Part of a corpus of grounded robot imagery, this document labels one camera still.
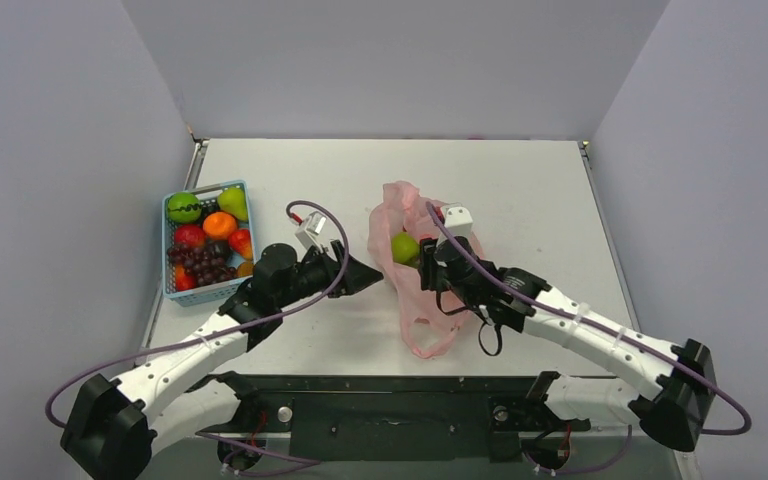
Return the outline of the pink plastic bag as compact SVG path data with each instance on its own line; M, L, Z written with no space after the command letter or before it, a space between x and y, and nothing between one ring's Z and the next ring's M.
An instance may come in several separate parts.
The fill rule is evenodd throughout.
M436 294L420 289L416 267L393 260L392 239L405 233L416 241L438 239L440 230L426 210L430 202L436 207L444 203L421 195L419 188L406 181L383 185L382 201L368 217L367 251L382 271L385 282L396 292L398 322L403 343L421 358L442 356L453 346L459 332L477 317L469 311L446 316L463 306L451 292L441 295L442 309L436 304Z

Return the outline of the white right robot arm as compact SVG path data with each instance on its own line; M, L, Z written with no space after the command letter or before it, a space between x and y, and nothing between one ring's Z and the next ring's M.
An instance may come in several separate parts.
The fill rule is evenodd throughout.
M479 259L469 242L420 243L420 286L451 292L496 334L503 328L555 343L612 373L611 378L547 374L524 400L538 427L556 420L599 420L639 426L652 440L695 450L715 393L710 349L649 337L590 310L520 268Z

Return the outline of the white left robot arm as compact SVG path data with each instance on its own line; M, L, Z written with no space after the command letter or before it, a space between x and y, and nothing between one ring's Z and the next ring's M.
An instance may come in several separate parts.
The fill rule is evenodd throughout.
M184 348L151 355L113 379L96 374L77 394L61 448L94 479L135 479L152 456L186 436L227 423L251 427L258 402L230 387L200 394L199 381L251 350L282 323L287 306L308 297L354 295L383 275L348 254L339 241L326 252L268 246L246 279L190 336Z

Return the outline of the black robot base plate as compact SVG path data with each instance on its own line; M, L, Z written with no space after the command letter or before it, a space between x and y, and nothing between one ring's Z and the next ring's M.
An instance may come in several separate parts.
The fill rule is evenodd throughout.
M554 433L588 432L544 405L548 376L276 376L226 372L192 386L231 390L232 416L213 433L286 439L321 461L513 462Z

